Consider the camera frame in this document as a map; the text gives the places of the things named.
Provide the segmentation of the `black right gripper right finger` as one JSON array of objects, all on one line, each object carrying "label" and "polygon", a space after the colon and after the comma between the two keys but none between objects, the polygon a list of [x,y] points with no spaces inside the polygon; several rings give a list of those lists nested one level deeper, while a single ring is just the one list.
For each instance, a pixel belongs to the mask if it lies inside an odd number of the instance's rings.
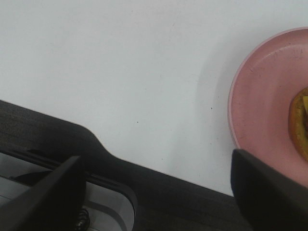
[{"label": "black right gripper right finger", "polygon": [[232,152],[231,189],[253,230],[308,229],[308,189],[242,149]]}]

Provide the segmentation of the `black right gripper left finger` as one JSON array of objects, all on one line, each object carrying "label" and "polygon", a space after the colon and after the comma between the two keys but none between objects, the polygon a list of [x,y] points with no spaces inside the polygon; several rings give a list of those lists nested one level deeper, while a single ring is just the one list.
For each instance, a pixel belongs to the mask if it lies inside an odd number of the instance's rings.
[{"label": "black right gripper left finger", "polygon": [[81,157],[72,156],[0,208],[2,231],[72,231],[85,200]]}]

